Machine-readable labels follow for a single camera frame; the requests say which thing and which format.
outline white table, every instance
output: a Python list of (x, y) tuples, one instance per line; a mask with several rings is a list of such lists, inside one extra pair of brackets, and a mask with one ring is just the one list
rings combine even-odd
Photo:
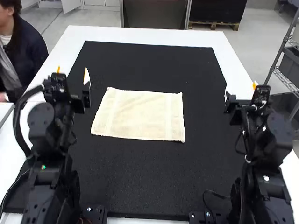
[(13, 108), (13, 103), (0, 103), (0, 129)]
[[(227, 90), (237, 95), (238, 99), (251, 99), (253, 94), (252, 81), (240, 60), (230, 46), (223, 32), (216, 31), (188, 31), (188, 30), (158, 30), (158, 29), (137, 29), (137, 28), (103, 28), (103, 27), (79, 27), (69, 26), (50, 56), (43, 64), (37, 76), (29, 86), (30, 88), (41, 84), (42, 81), (57, 70), (60, 65), (60, 72), (69, 74), (84, 42), (122, 42), (150, 45), (172, 45), (191, 47), (212, 47), (222, 70), (223, 76), (228, 84)], [(44, 101), (43, 95), (39, 94), (31, 98), (21, 115), (21, 128), (25, 141), (31, 146), (28, 140), (27, 115), (31, 108), (37, 103)], [(9, 186), (14, 182), (20, 168), (25, 161), (25, 156), (13, 135), (12, 115), (3, 126), (5, 136), (0, 135), (0, 200), (2, 200)], [(299, 222), (299, 179), (296, 171), (299, 170), (299, 160), (292, 151), (284, 160), (281, 166), (285, 182), (292, 197), (294, 218)], [(19, 224), (21, 215), (9, 214), (3, 216), (6, 222), (0, 224)], [(124, 218), (109, 218), (110, 224), (172, 224), (186, 222), (162, 221), (162, 220), (138, 220)]]

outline wooden pallet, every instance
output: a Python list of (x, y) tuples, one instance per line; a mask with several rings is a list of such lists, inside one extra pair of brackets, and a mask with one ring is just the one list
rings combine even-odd
[(229, 23), (229, 22), (199, 22), (199, 21), (189, 21), (189, 29), (193, 28), (193, 24), (209, 24), (211, 25), (211, 30), (216, 30), (217, 25), (227, 25), (230, 26), (233, 31), (238, 31), (240, 23)]

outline towel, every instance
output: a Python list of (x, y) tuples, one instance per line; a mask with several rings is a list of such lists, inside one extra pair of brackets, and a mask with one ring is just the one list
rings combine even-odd
[(91, 134), (185, 142), (183, 94), (108, 87)]

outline floor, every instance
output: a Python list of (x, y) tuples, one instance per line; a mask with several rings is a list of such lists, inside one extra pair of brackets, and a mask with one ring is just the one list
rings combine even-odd
[[(292, 21), (292, 11), (279, 14), (273, 10), (246, 8), (239, 31), (218, 26), (223, 31), (252, 80), (262, 84)], [(74, 10), (64, 14), (61, 9), (30, 8), (22, 12), (44, 37), (52, 51), (68, 25), (120, 26), (119, 12)], [(195, 26), (194, 30), (210, 30), (209, 26)], [(276, 78), (269, 81), (271, 93), (286, 92), (287, 88)], [(299, 156), (299, 141), (295, 143)]]

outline black rubber mat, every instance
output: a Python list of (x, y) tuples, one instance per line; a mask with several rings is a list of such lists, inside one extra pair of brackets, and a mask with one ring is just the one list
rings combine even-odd
[[(85, 67), (92, 108), (75, 116), (78, 142), (70, 148), (81, 202), (103, 204), (113, 217), (187, 220), (190, 211), (204, 209), (205, 189), (229, 195), (241, 174), (243, 157), (234, 151), (240, 129), (223, 114), (226, 82), (212, 48), (86, 42), (68, 77), (73, 92), (81, 90)], [(92, 136), (109, 86), (182, 92), (185, 143)], [(22, 187), (6, 211), (22, 211), (25, 197)], [(230, 209), (230, 202), (207, 201), (213, 209)]]

